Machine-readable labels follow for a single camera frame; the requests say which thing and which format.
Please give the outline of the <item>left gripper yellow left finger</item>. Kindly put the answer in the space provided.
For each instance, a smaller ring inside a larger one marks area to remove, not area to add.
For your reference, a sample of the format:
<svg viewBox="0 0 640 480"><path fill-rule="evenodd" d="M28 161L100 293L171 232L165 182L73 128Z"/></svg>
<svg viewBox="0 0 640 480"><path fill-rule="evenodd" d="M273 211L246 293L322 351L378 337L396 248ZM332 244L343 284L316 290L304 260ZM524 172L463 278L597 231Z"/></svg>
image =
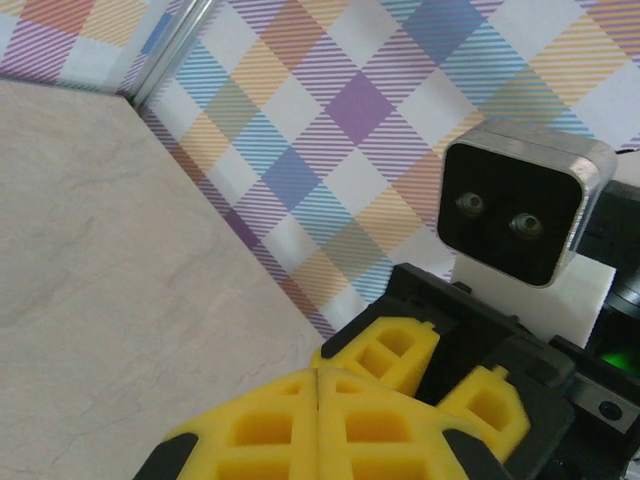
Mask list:
<svg viewBox="0 0 640 480"><path fill-rule="evenodd" d="M315 479L318 375L288 374L173 428L137 479Z"/></svg>

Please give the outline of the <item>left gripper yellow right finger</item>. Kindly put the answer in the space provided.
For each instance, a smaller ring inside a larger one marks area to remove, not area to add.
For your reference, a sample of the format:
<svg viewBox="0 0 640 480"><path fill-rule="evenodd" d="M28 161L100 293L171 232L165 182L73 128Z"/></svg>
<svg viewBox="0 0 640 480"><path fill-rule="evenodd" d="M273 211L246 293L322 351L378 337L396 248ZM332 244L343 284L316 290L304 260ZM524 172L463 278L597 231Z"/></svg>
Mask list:
<svg viewBox="0 0 640 480"><path fill-rule="evenodd" d="M318 380L320 479L509 479L462 417L342 369Z"/></svg>

